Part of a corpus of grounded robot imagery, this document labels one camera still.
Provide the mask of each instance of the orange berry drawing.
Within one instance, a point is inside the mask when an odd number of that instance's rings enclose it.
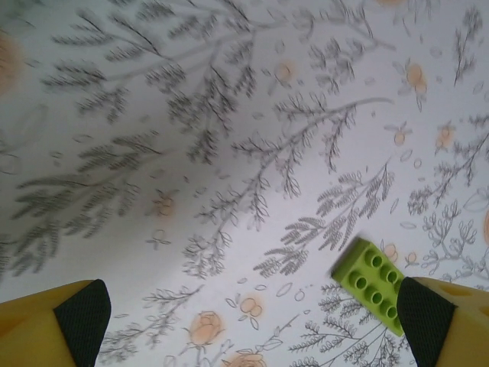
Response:
[[[406,69],[406,80],[416,93],[425,94],[427,90],[423,69],[417,63],[410,63]]]
[[[385,130],[394,133],[394,144],[397,145],[398,147],[404,144],[407,135],[413,133],[413,130],[411,130],[410,128],[406,129],[406,124],[407,121],[403,122],[403,124],[400,127],[397,127],[395,125],[384,126]]]
[[[390,243],[389,245],[385,246],[384,248],[384,254],[391,260],[392,262],[396,262],[397,257],[399,256],[397,254],[397,249],[395,244]]]
[[[446,151],[450,147],[455,135],[455,126],[452,126],[451,122],[449,122],[446,125],[440,126],[438,131],[439,133],[435,143],[436,153],[442,149]]]

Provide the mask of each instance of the branch drawing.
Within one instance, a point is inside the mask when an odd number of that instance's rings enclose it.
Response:
[[[472,6],[465,12],[462,24],[465,36],[462,35],[462,30],[457,29],[455,31],[454,58],[457,62],[457,67],[453,86],[456,86],[458,81],[462,81],[466,73],[473,71],[475,68],[475,55],[468,54],[468,44],[474,43],[475,36],[482,29],[481,12],[475,6]]]
[[[489,115],[469,117],[468,123],[476,129],[483,129],[489,122]],[[487,154],[489,139],[489,131],[478,131],[477,138],[466,145],[460,141],[455,141],[452,147],[452,153],[455,156],[455,163],[444,161],[435,166],[435,176],[441,177],[441,182],[436,183],[434,187],[426,185],[422,189],[414,190],[410,194],[408,209],[411,215],[422,214],[429,208],[429,200],[432,199],[435,207],[448,196],[452,188],[452,181],[459,176],[465,179],[465,185],[471,186],[471,183],[477,173],[475,167],[476,160],[479,157],[484,157],[488,161]]]
[[[275,166],[282,177],[280,189],[284,196],[290,198],[299,196],[300,185],[293,176],[293,170],[296,165],[300,164],[306,149],[311,148],[311,140],[318,128],[326,122],[331,122],[334,134],[342,134],[343,128],[353,124],[352,119],[356,108],[374,102],[390,102],[390,100],[361,99],[335,109],[327,107],[325,102],[319,100],[313,107],[301,104],[294,106],[293,109],[288,109],[287,105],[280,105],[277,107],[280,113],[300,116],[309,122],[294,134],[279,138],[277,141],[267,141],[259,136],[253,136],[241,143],[233,144],[236,152],[259,161],[260,169],[253,177],[244,181],[246,186],[243,190],[237,191],[229,187],[227,193],[217,193],[216,198],[211,200],[210,206],[202,208],[197,216],[203,222],[213,222],[217,228],[210,239],[204,239],[199,235],[190,239],[190,244],[183,252],[188,259],[184,265],[184,271],[199,278],[219,274],[224,268],[222,260],[225,257],[225,248],[232,243],[232,238],[225,232],[225,227],[230,222],[237,225],[240,212],[251,214],[248,222],[249,229],[260,230],[265,218],[268,217],[264,193],[270,188],[270,181],[265,177],[269,169]],[[340,133],[338,133],[337,125],[342,127]],[[338,154],[336,143],[334,146],[334,154]],[[389,181],[387,184],[390,185],[390,175],[385,177],[384,182],[387,181]]]
[[[370,219],[387,199],[394,181],[394,173],[388,166],[389,161],[367,180],[360,171],[341,175],[338,185],[319,196],[316,216],[302,217],[288,225],[287,234],[281,239],[283,247],[266,251],[267,259],[256,265],[254,270],[266,278],[277,272],[285,275],[295,273],[307,261],[307,247],[320,236],[322,244],[318,250],[334,250],[339,245],[338,250],[341,251],[358,219],[363,216]],[[337,214],[326,222],[324,218],[335,211]]]
[[[138,351],[138,339],[146,339],[145,345],[155,348],[163,336],[175,329],[173,325],[178,321],[177,311],[202,288],[203,285],[191,291],[182,287],[177,292],[157,289],[143,298],[146,302],[144,308],[153,309],[154,314],[146,316],[144,325],[129,323],[124,329],[106,333],[99,353],[100,362],[124,362]]]
[[[39,177],[18,185],[19,190],[33,191],[17,196],[22,208],[12,219],[31,217],[37,222],[8,247],[14,276],[29,268],[40,271],[49,258],[57,255],[63,235],[83,234],[88,239],[115,214],[127,215],[140,192],[130,182],[131,176],[170,152],[154,147],[157,136],[151,132],[115,137],[109,144],[79,153],[82,163],[73,174]],[[103,178],[96,178],[101,173]]]
[[[429,275],[434,275],[440,265],[447,264],[450,269],[458,268],[454,274],[444,273],[442,280],[457,281],[461,278],[476,278],[485,283],[489,282],[489,268],[486,264],[486,254],[479,259],[473,259],[467,254],[467,246],[475,243],[477,230],[473,228],[474,221],[459,221],[456,226],[456,220],[461,214],[458,208],[458,202],[455,200],[445,208],[438,216],[433,212],[431,216],[425,216],[423,230],[428,233],[432,241],[432,249],[429,254],[423,256],[420,264],[421,268],[429,269]],[[450,238],[452,230],[455,230],[455,236]]]
[[[240,349],[236,351],[237,356],[233,360],[223,361],[225,366],[250,366],[250,367],[266,367],[267,363],[264,361],[264,352],[276,349],[283,344],[283,341],[279,339],[282,332],[289,327],[292,327],[292,322],[299,317],[297,314],[292,319],[287,321],[283,326],[277,326],[274,329],[273,335],[268,338],[265,343],[257,344],[254,349]]]
[[[163,94],[169,95],[170,118],[182,125],[180,131],[183,134],[193,137],[194,142],[187,151],[189,159],[211,164],[218,154],[219,141],[227,138],[232,130],[232,114],[237,112],[238,97],[244,95],[251,98],[254,95],[257,80],[253,49],[264,32],[292,24],[300,33],[307,29],[306,39],[309,40],[315,24],[351,28],[367,43],[351,41],[351,50],[342,51],[336,57],[336,67],[328,65],[328,73],[334,74],[334,80],[343,78],[345,72],[350,73],[350,63],[353,59],[356,62],[366,50],[377,47],[395,50],[394,46],[373,35],[362,5],[353,9],[342,0],[335,0],[329,11],[321,11],[317,15],[305,8],[279,18],[269,12],[273,21],[260,23],[250,19],[236,2],[218,2],[223,8],[194,2],[148,1],[136,8],[133,18],[116,11],[109,14],[106,20],[92,11],[79,10],[77,15],[81,22],[72,25],[75,34],[53,37],[55,43],[68,47],[108,47],[105,58],[112,63],[130,65],[131,61],[143,57],[156,61],[140,69],[133,68],[112,75],[93,62],[61,61],[54,65],[55,73],[41,82],[48,89],[85,91],[88,96],[78,102],[79,113],[102,113],[113,124],[125,114],[128,83],[143,76],[149,86],[156,86]],[[126,5],[126,2],[114,3],[117,6]],[[177,21],[177,25],[167,33],[168,42],[190,37],[200,43],[179,54],[167,54],[165,42],[157,36],[156,31],[151,30],[153,23],[166,19]],[[109,32],[105,24],[107,21],[121,31]],[[227,32],[219,32],[218,35],[216,29],[219,27],[224,27]],[[221,54],[227,58],[226,65],[216,63]],[[191,67],[181,66],[183,62],[202,57],[205,58],[203,62],[199,61]],[[233,68],[233,73],[226,73],[224,66]],[[202,73],[202,82],[195,90],[188,92],[185,90],[186,81],[191,73]]]
[[[290,346],[289,351],[305,353],[318,349],[330,356],[324,362],[316,360],[317,356],[307,356],[293,362],[290,367],[332,367],[347,363],[394,367],[400,363],[400,350],[406,348],[405,340],[398,340],[390,334],[387,328],[374,320],[372,313],[344,295],[338,284],[327,284],[322,289],[324,294],[329,295],[319,302],[321,311],[326,313],[322,322],[325,330],[317,323],[307,321],[305,333],[300,336],[304,341]],[[360,313],[363,316],[354,320]]]

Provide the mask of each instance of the leaf drawing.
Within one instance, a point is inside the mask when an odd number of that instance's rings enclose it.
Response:
[[[267,259],[254,267],[264,277],[281,273],[293,274],[305,263],[308,246],[319,237],[318,250],[338,247],[341,251],[353,234],[359,218],[370,219],[379,205],[388,198],[394,173],[388,170],[389,161],[371,178],[364,180],[360,172],[341,175],[338,185],[330,187],[318,198],[316,217],[302,217],[286,227],[282,248],[265,252]],[[329,221],[325,218],[336,213]]]
[[[389,100],[382,98],[363,99],[336,109],[328,108],[326,104],[320,102],[317,102],[314,108],[306,106],[303,103],[295,106],[281,104],[280,107],[277,107],[280,113],[293,114],[295,117],[302,116],[305,119],[310,119],[310,122],[297,133],[287,138],[279,138],[277,141],[269,141],[255,134],[241,143],[233,144],[232,147],[236,153],[260,161],[261,168],[253,177],[244,181],[245,187],[243,190],[238,191],[229,187],[226,192],[218,192],[216,198],[211,199],[209,207],[202,208],[197,217],[202,219],[203,222],[214,223],[216,230],[210,239],[205,239],[199,235],[195,235],[190,239],[190,244],[188,244],[183,252],[188,259],[184,265],[184,271],[189,275],[199,278],[219,274],[224,268],[222,260],[225,257],[225,248],[229,247],[232,243],[231,236],[224,232],[225,226],[229,222],[237,225],[239,212],[245,211],[251,214],[251,218],[248,221],[248,228],[260,230],[269,215],[267,210],[268,204],[264,193],[270,189],[270,182],[265,177],[265,174],[270,171],[270,168],[275,167],[282,177],[280,189],[285,197],[294,198],[299,196],[300,186],[294,177],[294,169],[300,164],[306,149],[311,148],[311,140],[317,129],[327,122],[334,124],[338,119],[352,119],[352,110],[355,110],[358,106],[373,102],[389,102]],[[341,221],[340,227],[345,226],[346,236],[344,238],[344,244],[348,241],[348,237],[351,235],[358,217],[366,215],[370,218],[374,214],[379,204],[377,200],[380,202],[385,191],[390,189],[393,174],[386,172],[384,176],[380,175],[377,179],[381,180],[382,190],[377,190],[375,197],[369,198],[368,205],[367,203],[365,204],[367,206],[364,206],[363,212],[361,211],[361,207],[352,207],[350,208],[350,212],[347,213],[345,211],[345,214],[347,214],[346,217],[343,218],[341,216],[335,221],[335,228],[339,226]],[[339,200],[345,201],[344,203],[339,202],[339,206],[349,204],[348,195],[343,195],[341,198],[338,198]],[[308,234],[308,237],[302,238],[300,243],[305,242],[305,247],[309,240],[314,237],[314,232],[311,232]],[[308,255],[308,251],[305,249],[291,250],[289,252],[288,248],[283,248],[276,251],[284,252],[284,257],[291,256],[287,264],[284,265],[284,269],[286,270],[283,271],[286,271],[287,274],[292,274],[297,271],[306,261]],[[261,266],[264,266],[263,272],[268,272],[270,267],[273,268],[276,265],[268,264]]]
[[[124,362],[138,352],[135,342],[146,339],[146,345],[154,348],[161,343],[161,338],[175,330],[177,312],[202,290],[202,285],[194,291],[182,287],[177,292],[158,289],[144,297],[145,308],[152,309],[153,314],[146,316],[144,323],[129,323],[124,329],[106,333],[100,348],[99,358],[102,363]]]
[[[468,46],[475,42],[475,38],[481,29],[481,12],[473,6],[465,12],[462,28],[457,29],[455,32],[454,57],[456,69],[453,86],[456,86],[458,81],[462,81],[466,73],[473,71],[475,68],[475,55],[469,53]]]
[[[15,258],[11,270],[20,275],[31,264],[39,271],[41,265],[57,254],[65,235],[81,234],[91,238],[98,234],[114,216],[125,216],[139,194],[139,187],[128,182],[131,175],[152,161],[167,155],[155,146],[154,133],[118,136],[109,144],[79,153],[81,163],[76,173],[51,175],[26,180],[19,190],[29,189],[16,201],[22,205],[13,220],[31,217],[37,224],[27,227],[15,239]],[[79,212],[66,215],[70,208]]]

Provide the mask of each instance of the peach rose drawing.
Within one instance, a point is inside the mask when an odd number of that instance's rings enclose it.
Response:
[[[453,137],[455,135],[455,126],[451,125],[451,122],[449,122],[446,125],[440,126],[438,128],[439,134],[438,137],[436,138],[436,143],[435,143],[435,154],[438,153],[439,151],[448,151],[450,148],[450,145],[453,142]]]
[[[195,346],[207,346],[224,330],[219,315],[213,311],[199,313],[189,329],[190,341]]]
[[[414,90],[416,104],[421,112],[423,103],[426,102],[426,92],[428,90],[423,68],[418,63],[411,63],[410,59],[407,60],[404,66],[398,62],[394,62],[393,66],[403,77],[401,80],[403,85],[399,88],[397,94],[399,96],[407,96]]]
[[[232,361],[222,361],[223,367],[267,367],[261,354],[241,354]]]

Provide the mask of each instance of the orange flower drawing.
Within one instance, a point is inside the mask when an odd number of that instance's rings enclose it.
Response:
[[[244,354],[239,355],[232,361],[222,361],[223,367],[267,367],[261,354]]]
[[[484,218],[484,241],[489,246],[489,211],[487,211]]]
[[[196,346],[206,346],[223,331],[221,318],[213,311],[199,313],[190,325],[190,341]]]
[[[411,63],[406,70],[406,79],[410,86],[414,88],[416,93],[426,93],[426,80],[423,75],[423,69],[417,63]]]
[[[435,154],[441,150],[447,151],[453,142],[453,137],[455,135],[455,126],[451,125],[449,122],[446,125],[440,126],[438,128],[439,134],[436,138],[436,151]]]
[[[428,90],[423,68],[418,63],[411,63],[410,59],[407,60],[404,66],[397,62],[393,63],[393,66],[403,77],[403,85],[399,88],[397,94],[406,96],[414,89],[416,103],[421,112],[423,110],[423,103],[426,102],[426,92]]]
[[[384,129],[386,129],[388,132],[394,133],[394,144],[398,147],[404,144],[404,142],[406,141],[406,135],[410,135],[413,133],[413,130],[411,130],[410,128],[406,129],[406,124],[407,121],[403,122],[400,127],[394,125],[384,126]]]
[[[10,89],[18,78],[21,65],[14,43],[0,30],[0,95]]]
[[[392,262],[396,262],[399,255],[397,254],[397,249],[395,244],[390,243],[389,245],[385,246],[383,251],[384,254],[389,258],[389,260],[391,260]]]
[[[158,198],[153,200],[153,206],[147,216],[171,216],[175,210],[175,201],[173,197],[178,193],[178,190],[162,191],[157,190]]]

